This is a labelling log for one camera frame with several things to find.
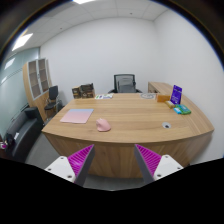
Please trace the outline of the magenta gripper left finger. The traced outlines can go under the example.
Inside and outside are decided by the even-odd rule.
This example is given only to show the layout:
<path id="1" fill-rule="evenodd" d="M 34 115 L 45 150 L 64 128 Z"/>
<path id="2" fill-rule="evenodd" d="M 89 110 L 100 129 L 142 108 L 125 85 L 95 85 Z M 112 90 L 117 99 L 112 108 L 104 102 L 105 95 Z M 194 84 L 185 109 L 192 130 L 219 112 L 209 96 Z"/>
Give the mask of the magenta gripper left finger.
<path id="1" fill-rule="evenodd" d="M 45 170 L 76 185 L 83 186 L 94 156 L 94 145 L 90 145 L 68 157 L 59 156 Z"/>

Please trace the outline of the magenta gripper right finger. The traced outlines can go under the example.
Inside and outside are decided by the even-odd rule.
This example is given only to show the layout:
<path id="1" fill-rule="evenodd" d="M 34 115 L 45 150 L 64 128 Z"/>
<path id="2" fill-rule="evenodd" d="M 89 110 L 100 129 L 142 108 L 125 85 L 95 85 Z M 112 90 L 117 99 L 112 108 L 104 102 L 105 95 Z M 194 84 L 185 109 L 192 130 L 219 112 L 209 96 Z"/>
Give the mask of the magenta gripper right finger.
<path id="1" fill-rule="evenodd" d="M 134 146 L 134 155 L 145 184 L 152 183 L 182 169 L 170 155 L 159 155 L 139 144 Z"/>

